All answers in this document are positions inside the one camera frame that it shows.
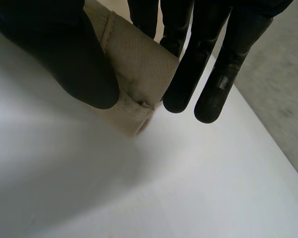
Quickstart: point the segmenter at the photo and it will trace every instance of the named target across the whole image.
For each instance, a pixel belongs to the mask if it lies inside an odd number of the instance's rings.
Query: tan cloth
[[[179,60],[96,0],[87,0],[84,10],[115,69],[121,94],[115,106],[96,111],[126,135],[134,136],[152,117]]]

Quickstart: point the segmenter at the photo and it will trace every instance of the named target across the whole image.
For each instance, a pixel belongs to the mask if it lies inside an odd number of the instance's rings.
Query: stitching
[[[109,41],[109,39],[110,39],[110,37],[111,37],[111,34],[112,34],[112,32],[113,32],[113,29],[114,29],[114,25],[115,25],[115,22],[116,22],[116,13],[111,12],[110,15],[109,15],[109,19],[110,19],[111,17],[113,17],[113,20],[112,20],[111,26],[110,26],[110,28],[109,28],[109,29],[110,29],[110,30],[109,30],[109,33],[107,34],[106,42],[105,42],[105,44],[104,44],[104,53],[107,52],[108,41]]]

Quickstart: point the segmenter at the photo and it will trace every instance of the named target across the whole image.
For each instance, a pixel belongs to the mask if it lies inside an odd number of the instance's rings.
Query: gloved finger
[[[50,10],[51,2],[58,8]],[[70,95],[99,109],[110,108],[119,99],[114,70],[82,10],[84,0],[70,3],[72,7],[66,0],[0,1],[0,32],[38,59]],[[40,17],[42,9],[50,16]]]
[[[165,108],[180,113],[187,107],[231,8],[214,0],[196,0],[188,48],[163,97]]]

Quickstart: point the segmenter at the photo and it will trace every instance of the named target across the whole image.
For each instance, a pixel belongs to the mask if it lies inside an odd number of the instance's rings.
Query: gloved hand
[[[195,0],[189,45],[163,97],[166,109],[185,110],[230,15],[222,49],[194,110],[199,121],[214,122],[250,48],[292,1]]]
[[[119,99],[118,82],[84,2],[0,0],[0,32],[31,53],[70,95],[108,109]]]

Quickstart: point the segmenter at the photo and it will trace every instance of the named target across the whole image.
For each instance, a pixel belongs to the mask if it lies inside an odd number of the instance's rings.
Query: white surface
[[[296,171],[235,88],[213,124],[198,96],[126,139],[0,36],[0,238],[298,238]]]

